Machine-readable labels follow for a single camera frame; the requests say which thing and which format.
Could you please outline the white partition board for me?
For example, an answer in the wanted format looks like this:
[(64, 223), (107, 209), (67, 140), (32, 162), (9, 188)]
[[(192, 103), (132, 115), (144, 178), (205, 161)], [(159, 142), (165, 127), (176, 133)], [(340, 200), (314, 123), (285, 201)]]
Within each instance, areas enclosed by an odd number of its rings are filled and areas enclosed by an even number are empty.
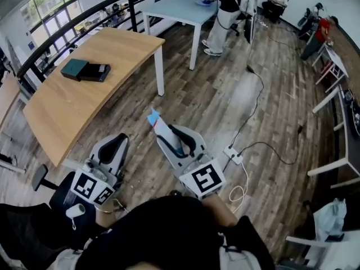
[(255, 17), (258, 12), (258, 0), (246, 0), (244, 37), (249, 44), (253, 43)]

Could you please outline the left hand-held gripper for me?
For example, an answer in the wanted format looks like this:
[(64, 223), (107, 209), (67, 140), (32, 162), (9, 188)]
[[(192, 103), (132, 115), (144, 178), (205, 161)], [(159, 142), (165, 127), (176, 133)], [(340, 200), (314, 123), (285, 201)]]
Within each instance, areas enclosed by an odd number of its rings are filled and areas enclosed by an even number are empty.
[[(124, 133), (112, 134), (98, 141), (92, 149), (92, 159), (87, 158), (76, 170), (70, 191), (90, 204), (102, 206), (122, 184), (121, 170), (128, 149), (129, 138)], [(101, 163), (109, 164), (109, 169)]]

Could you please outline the large glass window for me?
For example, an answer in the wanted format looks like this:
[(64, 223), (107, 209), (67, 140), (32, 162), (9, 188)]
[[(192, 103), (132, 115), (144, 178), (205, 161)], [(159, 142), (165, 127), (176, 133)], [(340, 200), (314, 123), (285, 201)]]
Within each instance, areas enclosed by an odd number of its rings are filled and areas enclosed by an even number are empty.
[(78, 0), (30, 0), (20, 8), (30, 34), (39, 47), (61, 27), (82, 13)]

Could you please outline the white and blue tube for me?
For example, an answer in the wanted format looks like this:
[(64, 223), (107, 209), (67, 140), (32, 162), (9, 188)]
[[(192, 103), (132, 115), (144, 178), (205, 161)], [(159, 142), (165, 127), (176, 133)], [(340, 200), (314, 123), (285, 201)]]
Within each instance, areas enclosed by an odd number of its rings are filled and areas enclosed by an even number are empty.
[(153, 127), (157, 136), (162, 136), (175, 149), (177, 153), (184, 154), (180, 139), (163, 121), (159, 112), (152, 108), (151, 114), (147, 116), (147, 120)]

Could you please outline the black metal railing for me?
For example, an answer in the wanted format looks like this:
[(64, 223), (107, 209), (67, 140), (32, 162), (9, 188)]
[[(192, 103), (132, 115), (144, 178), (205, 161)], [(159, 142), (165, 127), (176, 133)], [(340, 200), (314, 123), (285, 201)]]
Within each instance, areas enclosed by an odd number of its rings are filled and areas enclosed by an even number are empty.
[[(41, 81), (44, 81), (44, 72), (47, 71), (44, 70), (43, 72), (40, 72), (35, 62), (41, 57), (41, 55), (52, 45), (57, 41), (61, 36), (63, 36), (65, 33), (67, 33), (71, 28), (74, 28), (78, 24), (80, 24), (82, 21), (86, 20), (90, 16), (94, 15), (101, 9), (103, 9), (106, 6), (112, 5), (116, 1), (119, 0), (104, 0), (101, 3), (89, 8), (88, 10), (82, 12), (80, 15), (78, 15), (76, 18), (70, 20), (67, 24), (65, 24), (62, 28), (60, 28), (57, 32), (52, 34), (40, 47), (38, 47), (31, 55), (30, 57), (23, 63), (21, 68), (17, 72), (17, 77), (19, 79), (23, 79), (24, 75), (27, 73), (28, 70), (32, 70), (35, 74), (35, 76)], [(142, 2), (144, 0), (133, 2), (133, 0), (130, 0), (129, 7), (134, 9), (134, 5)]]

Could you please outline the black office chair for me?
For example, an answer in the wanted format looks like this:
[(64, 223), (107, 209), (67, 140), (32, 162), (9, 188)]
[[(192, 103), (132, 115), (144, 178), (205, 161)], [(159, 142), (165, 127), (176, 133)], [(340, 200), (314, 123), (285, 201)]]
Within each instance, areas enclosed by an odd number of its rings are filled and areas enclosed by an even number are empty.
[[(70, 191), (75, 173), (70, 172), (59, 185), (46, 180), (47, 173), (48, 168), (41, 165), (32, 187), (34, 191), (40, 186), (54, 190), (48, 204), (27, 207), (0, 204), (0, 246), (27, 270), (47, 270), (61, 251), (81, 250), (96, 234), (95, 207)], [(76, 204), (82, 204), (85, 213), (74, 219), (74, 231), (65, 212)]]

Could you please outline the white power strip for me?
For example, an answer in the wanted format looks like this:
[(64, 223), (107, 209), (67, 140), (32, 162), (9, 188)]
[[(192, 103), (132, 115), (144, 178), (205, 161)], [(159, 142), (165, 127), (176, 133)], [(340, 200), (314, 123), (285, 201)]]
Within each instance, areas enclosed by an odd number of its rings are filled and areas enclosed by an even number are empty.
[(243, 156), (236, 151), (231, 145), (228, 145), (223, 150), (224, 154), (229, 157), (236, 165), (242, 164)]

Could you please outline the small white rack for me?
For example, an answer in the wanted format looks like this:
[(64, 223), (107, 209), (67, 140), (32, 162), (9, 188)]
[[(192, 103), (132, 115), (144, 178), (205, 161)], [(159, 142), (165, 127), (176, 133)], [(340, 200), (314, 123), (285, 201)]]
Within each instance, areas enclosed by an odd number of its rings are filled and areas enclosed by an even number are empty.
[[(320, 68), (318, 71), (316, 64), (317, 62), (320, 62), (320, 59), (322, 58), (327, 59), (327, 61), (323, 65), (323, 68)], [(333, 90), (343, 78), (349, 77), (341, 58), (327, 42), (325, 42), (317, 52), (317, 57), (312, 63), (312, 68), (315, 72), (319, 72), (319, 78), (316, 81), (316, 85), (320, 84), (328, 74), (331, 74), (335, 78), (335, 81), (325, 90), (325, 93), (329, 93)]]

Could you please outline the white frame desk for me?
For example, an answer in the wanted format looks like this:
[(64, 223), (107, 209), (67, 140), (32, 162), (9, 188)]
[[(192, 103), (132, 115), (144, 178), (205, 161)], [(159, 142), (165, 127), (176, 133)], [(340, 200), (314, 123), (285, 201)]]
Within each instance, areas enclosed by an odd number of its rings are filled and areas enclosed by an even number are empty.
[(312, 113), (316, 114), (322, 109), (328, 102), (330, 102), (333, 98), (338, 97), (340, 101), (341, 113), (343, 116), (343, 121), (338, 125), (334, 126), (334, 132), (339, 131), (341, 129), (344, 130), (344, 138), (345, 138), (345, 156), (337, 161), (326, 164), (319, 168), (311, 169), (307, 172), (307, 176), (312, 177), (321, 173), (329, 172), (331, 170), (341, 168), (343, 166), (348, 166), (352, 169), (353, 172), (357, 175), (357, 178), (353, 178), (351, 180), (347, 180), (338, 184), (333, 184), (330, 186), (331, 189), (340, 188), (344, 186), (350, 186), (356, 183), (360, 183), (360, 137), (356, 138), (355, 135), (352, 134), (350, 127), (350, 113), (345, 105), (345, 94), (342, 90), (341, 86), (336, 86), (336, 88), (328, 94), (317, 106), (312, 109)]

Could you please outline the white plastic bag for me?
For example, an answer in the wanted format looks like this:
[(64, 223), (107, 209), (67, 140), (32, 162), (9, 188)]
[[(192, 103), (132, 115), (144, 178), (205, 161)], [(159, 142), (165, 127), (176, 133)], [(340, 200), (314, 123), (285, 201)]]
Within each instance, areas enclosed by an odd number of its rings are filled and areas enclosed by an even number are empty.
[(326, 204), (313, 213), (315, 235), (317, 241), (326, 241), (331, 237), (340, 237), (343, 234), (344, 219), (347, 214), (345, 199)]

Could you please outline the person's right forearm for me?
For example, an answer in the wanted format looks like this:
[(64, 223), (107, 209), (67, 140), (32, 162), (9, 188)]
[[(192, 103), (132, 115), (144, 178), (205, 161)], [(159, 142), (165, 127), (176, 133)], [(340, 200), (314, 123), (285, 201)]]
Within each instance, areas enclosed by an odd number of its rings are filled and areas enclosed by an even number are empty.
[(237, 224), (238, 219), (236, 216), (216, 193), (203, 198), (202, 204), (210, 210), (215, 221), (220, 226), (234, 227)]

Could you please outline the light blue table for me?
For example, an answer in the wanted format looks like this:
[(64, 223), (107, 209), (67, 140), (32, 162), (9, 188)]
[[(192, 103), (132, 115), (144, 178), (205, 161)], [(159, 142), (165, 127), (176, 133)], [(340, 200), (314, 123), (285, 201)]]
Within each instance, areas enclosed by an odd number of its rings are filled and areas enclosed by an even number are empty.
[(147, 35), (150, 34), (150, 16), (194, 26), (190, 70), (195, 68), (201, 27), (218, 11), (216, 4), (202, 6), (200, 1), (202, 0), (161, 0), (142, 11), (144, 30)]

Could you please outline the person's left forearm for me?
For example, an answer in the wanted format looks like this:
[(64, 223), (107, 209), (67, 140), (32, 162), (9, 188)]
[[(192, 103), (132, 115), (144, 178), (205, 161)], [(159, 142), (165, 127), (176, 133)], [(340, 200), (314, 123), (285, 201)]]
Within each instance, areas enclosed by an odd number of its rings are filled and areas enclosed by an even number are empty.
[(110, 228), (116, 222), (115, 208), (112, 200), (107, 200), (101, 206), (94, 206), (96, 223), (104, 228)]

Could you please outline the teal and black sliding box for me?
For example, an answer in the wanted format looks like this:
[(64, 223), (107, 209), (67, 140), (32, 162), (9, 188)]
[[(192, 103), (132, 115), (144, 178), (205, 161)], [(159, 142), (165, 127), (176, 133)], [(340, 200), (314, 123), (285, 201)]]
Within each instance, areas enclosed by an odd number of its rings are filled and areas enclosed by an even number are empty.
[(109, 64), (91, 64), (86, 60), (71, 59), (61, 69), (61, 74), (78, 82), (104, 82), (111, 67)]

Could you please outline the wooden table with white legs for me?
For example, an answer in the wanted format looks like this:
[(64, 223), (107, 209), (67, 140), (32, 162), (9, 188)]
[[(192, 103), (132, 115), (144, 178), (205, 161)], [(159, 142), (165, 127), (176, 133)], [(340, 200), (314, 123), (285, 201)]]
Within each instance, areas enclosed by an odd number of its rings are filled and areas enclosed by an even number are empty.
[[(103, 28), (55, 68), (23, 110), (33, 134), (54, 166), (64, 163), (103, 105), (150, 56), (155, 58), (158, 94), (164, 95), (164, 43), (165, 39), (143, 33)], [(71, 59), (108, 64), (111, 69), (102, 83), (77, 82), (61, 74)]]

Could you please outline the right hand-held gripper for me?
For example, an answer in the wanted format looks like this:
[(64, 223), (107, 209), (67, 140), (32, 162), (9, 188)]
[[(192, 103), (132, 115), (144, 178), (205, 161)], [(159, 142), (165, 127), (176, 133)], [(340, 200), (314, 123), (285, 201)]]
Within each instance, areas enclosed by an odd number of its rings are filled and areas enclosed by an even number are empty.
[(163, 136), (157, 135), (157, 143), (175, 169), (175, 177), (196, 198), (202, 200), (217, 192), (226, 182), (223, 171), (216, 158), (206, 150), (203, 137), (194, 130), (168, 125), (180, 147), (172, 146)]

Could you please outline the person's black shirt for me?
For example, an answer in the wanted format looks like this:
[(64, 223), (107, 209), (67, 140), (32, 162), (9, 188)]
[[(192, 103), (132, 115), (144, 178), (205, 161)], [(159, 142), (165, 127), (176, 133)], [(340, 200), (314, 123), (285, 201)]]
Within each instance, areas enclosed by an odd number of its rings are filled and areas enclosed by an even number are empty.
[(75, 270), (275, 270), (248, 217), (220, 226), (201, 200), (163, 196), (117, 220), (82, 252)]

